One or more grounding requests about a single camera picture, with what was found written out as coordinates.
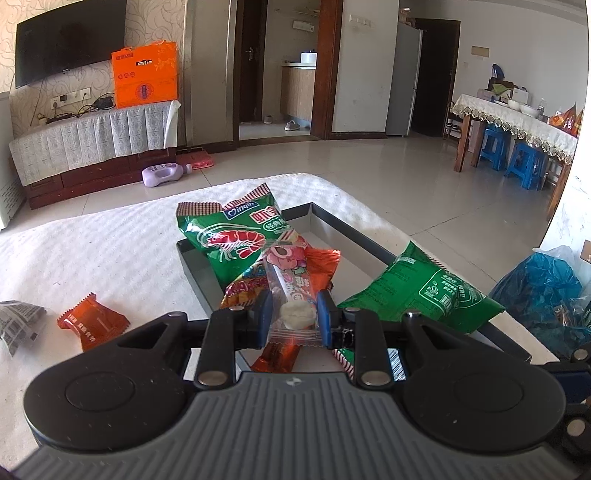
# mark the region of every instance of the tiled floor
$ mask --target tiled floor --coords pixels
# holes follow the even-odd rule
[[[487,162],[455,173],[454,154],[453,143],[418,136],[243,147],[154,189],[138,183],[34,211],[25,205],[0,235],[229,181],[308,172],[358,198],[488,292],[539,246],[549,193],[524,190]]]
[[[240,124],[240,140],[251,138],[292,137],[294,135],[310,135],[310,129],[301,127],[291,132],[285,131],[285,122],[265,125],[262,122],[248,122]]]

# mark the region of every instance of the kitchen counter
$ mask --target kitchen counter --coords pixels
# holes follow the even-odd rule
[[[281,64],[282,67],[298,67],[307,70],[316,70],[315,63],[303,63],[300,61],[285,61]]]
[[[281,64],[281,113],[298,123],[310,124],[314,102],[316,67],[310,63]]]

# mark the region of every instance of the dining table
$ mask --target dining table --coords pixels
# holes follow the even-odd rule
[[[562,168],[548,205],[548,216],[552,217],[569,176],[570,166],[577,146],[577,138],[537,118],[513,110],[504,103],[491,102],[465,93],[459,96],[452,107],[452,112],[459,117],[463,117],[462,136],[457,145],[456,161],[453,166],[456,172],[461,172],[464,165],[473,120],[480,122],[475,132],[474,152],[470,160],[472,167],[478,166],[485,129],[489,124],[501,127],[519,140],[540,148],[550,157],[559,160]]]

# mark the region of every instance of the barcode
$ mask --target barcode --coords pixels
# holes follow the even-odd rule
[[[406,380],[404,368],[402,368],[402,363],[400,363],[400,357],[398,356],[398,350],[389,348],[388,355],[390,357],[390,366],[392,366],[392,377],[394,381]]]
[[[445,308],[449,308],[452,304],[452,300],[447,295],[444,295],[443,297],[441,297],[441,303],[443,303],[443,306]]]

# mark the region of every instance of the white bowl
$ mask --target white bowl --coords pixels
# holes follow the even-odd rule
[[[519,104],[519,110],[521,110],[521,113],[533,118],[538,118],[538,115],[540,114],[535,108],[532,108],[529,105],[523,105],[522,103]]]

